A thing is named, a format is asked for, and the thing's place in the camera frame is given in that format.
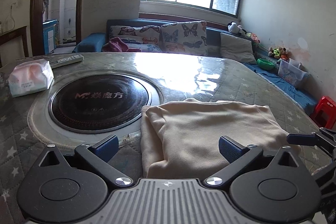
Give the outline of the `cream sweater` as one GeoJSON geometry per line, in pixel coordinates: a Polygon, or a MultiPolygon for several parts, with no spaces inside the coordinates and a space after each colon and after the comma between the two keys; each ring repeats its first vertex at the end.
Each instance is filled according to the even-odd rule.
{"type": "Polygon", "coordinates": [[[268,106],[236,101],[201,102],[194,98],[144,106],[144,177],[204,180],[229,164],[219,152],[221,136],[241,145],[255,144],[266,151],[288,145],[288,133],[268,106]]]}

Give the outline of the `red plastic stool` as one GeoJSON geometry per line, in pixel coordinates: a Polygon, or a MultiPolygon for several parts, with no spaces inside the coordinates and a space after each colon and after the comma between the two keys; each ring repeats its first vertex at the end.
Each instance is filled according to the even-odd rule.
{"type": "Polygon", "coordinates": [[[323,96],[310,115],[310,118],[318,127],[332,129],[336,118],[335,101],[328,96],[323,96]]]}

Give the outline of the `black round induction cooktop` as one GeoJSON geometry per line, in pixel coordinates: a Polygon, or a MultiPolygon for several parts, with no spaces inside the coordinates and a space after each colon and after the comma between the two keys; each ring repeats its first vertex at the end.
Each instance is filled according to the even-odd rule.
{"type": "Polygon", "coordinates": [[[65,84],[50,99],[49,114],[73,132],[107,132],[136,121],[152,94],[140,79],[118,74],[81,77],[65,84]]]}

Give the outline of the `clear plastic storage box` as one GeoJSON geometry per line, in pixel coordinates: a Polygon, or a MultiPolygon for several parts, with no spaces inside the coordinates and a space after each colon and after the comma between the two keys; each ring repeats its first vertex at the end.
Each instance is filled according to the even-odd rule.
{"type": "Polygon", "coordinates": [[[297,89],[302,88],[310,76],[308,72],[302,71],[284,60],[279,62],[277,75],[297,89]]]}

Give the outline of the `quilted grey table cover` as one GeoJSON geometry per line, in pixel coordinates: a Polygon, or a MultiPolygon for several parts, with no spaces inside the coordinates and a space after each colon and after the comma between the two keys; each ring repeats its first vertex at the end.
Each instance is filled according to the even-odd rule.
{"type": "Polygon", "coordinates": [[[16,195],[30,166],[44,149],[28,124],[38,98],[49,98],[61,84],[85,73],[115,72],[152,83],[163,103],[195,98],[202,102],[238,101],[269,106],[277,123],[289,133],[309,134],[318,127],[292,99],[230,59],[168,53],[84,53],[82,62],[54,70],[50,90],[14,98],[8,86],[14,63],[1,69],[1,223],[24,223],[16,195]]]}

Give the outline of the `stuffed toys pile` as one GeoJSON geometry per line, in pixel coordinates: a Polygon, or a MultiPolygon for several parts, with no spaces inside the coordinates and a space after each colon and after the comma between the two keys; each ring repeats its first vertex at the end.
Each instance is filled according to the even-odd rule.
{"type": "Polygon", "coordinates": [[[270,47],[268,50],[268,56],[273,57],[274,59],[277,60],[282,59],[288,61],[289,60],[288,53],[289,50],[286,49],[285,47],[277,47],[277,48],[270,47]]]}

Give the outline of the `tissue pack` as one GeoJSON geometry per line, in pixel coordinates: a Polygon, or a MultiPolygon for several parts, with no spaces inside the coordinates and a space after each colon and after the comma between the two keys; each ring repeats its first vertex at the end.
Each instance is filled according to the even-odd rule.
{"type": "Polygon", "coordinates": [[[48,90],[53,80],[50,62],[38,59],[17,65],[9,75],[9,88],[15,98],[48,90]]]}

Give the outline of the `grey remote control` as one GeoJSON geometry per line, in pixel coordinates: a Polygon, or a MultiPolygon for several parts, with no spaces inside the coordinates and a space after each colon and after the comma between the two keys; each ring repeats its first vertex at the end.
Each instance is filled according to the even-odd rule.
{"type": "Polygon", "coordinates": [[[77,55],[64,57],[64,58],[58,59],[56,61],[52,61],[52,62],[50,62],[50,66],[51,66],[52,69],[54,69],[54,68],[59,68],[59,67],[63,67],[63,66],[66,66],[66,65],[79,63],[79,62],[82,62],[83,60],[84,60],[84,56],[81,55],[81,54],[77,54],[77,55]]]}

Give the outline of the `grey plain cushion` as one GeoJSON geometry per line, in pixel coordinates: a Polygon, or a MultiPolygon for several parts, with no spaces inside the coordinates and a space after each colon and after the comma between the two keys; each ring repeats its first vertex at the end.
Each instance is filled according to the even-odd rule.
{"type": "Polygon", "coordinates": [[[222,32],[220,34],[220,55],[240,63],[256,64],[253,55],[252,42],[248,39],[233,36],[222,32]]]}

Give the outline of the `pink cloth on sofa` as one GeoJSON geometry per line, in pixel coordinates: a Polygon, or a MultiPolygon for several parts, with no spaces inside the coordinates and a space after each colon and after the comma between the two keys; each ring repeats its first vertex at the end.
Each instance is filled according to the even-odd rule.
{"type": "Polygon", "coordinates": [[[119,37],[111,38],[109,42],[104,44],[101,49],[102,52],[142,52],[137,48],[129,48],[119,37]]]}

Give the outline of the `blue sofa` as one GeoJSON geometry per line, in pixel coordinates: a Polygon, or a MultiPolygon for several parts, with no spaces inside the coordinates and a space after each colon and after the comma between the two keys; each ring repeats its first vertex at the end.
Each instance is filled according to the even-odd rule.
{"type": "MultiPolygon", "coordinates": [[[[151,19],[109,19],[106,23],[106,32],[96,32],[92,33],[86,38],[84,38],[73,50],[74,53],[82,52],[101,52],[101,49],[104,44],[112,37],[112,27],[113,26],[129,26],[129,27],[139,27],[143,28],[145,26],[162,26],[168,24],[162,20],[151,20],[151,19]]],[[[207,30],[207,55],[208,57],[217,57],[221,56],[220,54],[220,44],[221,37],[220,34],[227,31],[208,27],[207,30]]],[[[249,69],[252,69],[256,73],[259,73],[262,77],[275,84],[280,90],[287,94],[291,99],[298,103],[299,106],[303,108],[306,114],[311,114],[318,102],[313,98],[308,92],[303,89],[295,88],[290,83],[281,79],[277,75],[279,64],[277,61],[271,61],[274,64],[274,68],[270,70],[265,70],[264,68],[259,67],[257,64],[247,64],[249,69]]]]}

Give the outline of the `left butterfly pillow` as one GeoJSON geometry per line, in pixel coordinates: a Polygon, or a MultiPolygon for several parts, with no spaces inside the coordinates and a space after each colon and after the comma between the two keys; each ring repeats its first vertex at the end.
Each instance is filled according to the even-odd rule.
{"type": "Polygon", "coordinates": [[[159,47],[160,26],[148,25],[142,27],[131,26],[110,26],[109,38],[118,37],[129,48],[141,50],[142,52],[162,52],[159,47]]]}

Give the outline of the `butterfly pillow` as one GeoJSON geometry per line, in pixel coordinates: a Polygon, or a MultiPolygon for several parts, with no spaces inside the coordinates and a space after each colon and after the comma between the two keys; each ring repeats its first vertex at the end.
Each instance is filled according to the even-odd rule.
{"type": "Polygon", "coordinates": [[[161,26],[162,50],[167,53],[207,56],[205,21],[169,23],[161,26]]]}
{"type": "Polygon", "coordinates": [[[162,52],[159,47],[160,26],[148,25],[142,27],[131,26],[110,26],[109,38],[118,37],[129,48],[141,50],[142,52],[162,52]]]}

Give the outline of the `right butterfly pillow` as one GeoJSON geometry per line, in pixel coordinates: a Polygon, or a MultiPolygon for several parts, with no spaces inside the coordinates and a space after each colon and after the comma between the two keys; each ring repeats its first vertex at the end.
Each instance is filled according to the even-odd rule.
{"type": "Polygon", "coordinates": [[[167,53],[207,56],[205,21],[169,23],[161,26],[162,50],[167,53]]]}

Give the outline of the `panda plush toy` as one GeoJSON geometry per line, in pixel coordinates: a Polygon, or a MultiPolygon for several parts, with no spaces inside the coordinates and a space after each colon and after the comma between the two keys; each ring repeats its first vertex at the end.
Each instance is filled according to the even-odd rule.
{"type": "Polygon", "coordinates": [[[247,32],[242,28],[241,25],[238,25],[236,22],[230,22],[227,25],[228,31],[237,36],[246,36],[247,32]]]}

